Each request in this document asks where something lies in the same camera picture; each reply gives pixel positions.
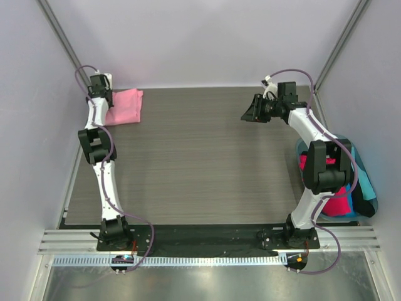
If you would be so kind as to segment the light pink t shirt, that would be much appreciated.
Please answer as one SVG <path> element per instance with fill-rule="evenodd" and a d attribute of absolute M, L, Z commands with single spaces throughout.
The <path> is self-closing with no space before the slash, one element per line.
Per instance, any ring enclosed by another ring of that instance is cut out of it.
<path fill-rule="evenodd" d="M 106 115 L 106 125 L 135 124 L 141 121 L 143 91 L 136 88 L 113 92 L 113 107 Z"/>

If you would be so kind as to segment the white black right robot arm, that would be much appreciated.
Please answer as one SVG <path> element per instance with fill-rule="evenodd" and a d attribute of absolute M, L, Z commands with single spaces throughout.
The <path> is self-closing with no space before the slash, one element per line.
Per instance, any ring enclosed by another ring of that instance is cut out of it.
<path fill-rule="evenodd" d="M 352 144 L 338 139 L 315 118 L 308 104 L 298 99 L 295 82 L 262 81 L 264 93 L 256 94 L 244 115 L 246 122 L 267 123 L 280 118 L 294 129 L 308 148 L 302 170 L 302 197 L 282 230 L 262 230 L 259 237 L 266 250 L 319 248 L 316 219 L 330 197 L 351 180 Z"/>

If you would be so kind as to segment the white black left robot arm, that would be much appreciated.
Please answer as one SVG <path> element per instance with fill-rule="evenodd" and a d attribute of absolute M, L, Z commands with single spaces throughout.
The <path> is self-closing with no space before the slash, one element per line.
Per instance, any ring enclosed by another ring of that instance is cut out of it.
<path fill-rule="evenodd" d="M 102 216 L 94 237 L 100 249 L 127 250 L 133 243 L 127 219 L 119 202 L 115 180 L 117 150 L 106 128 L 107 112 L 113 107 L 112 75 L 95 70 L 86 89 L 88 118 L 78 140 L 98 183 Z"/>

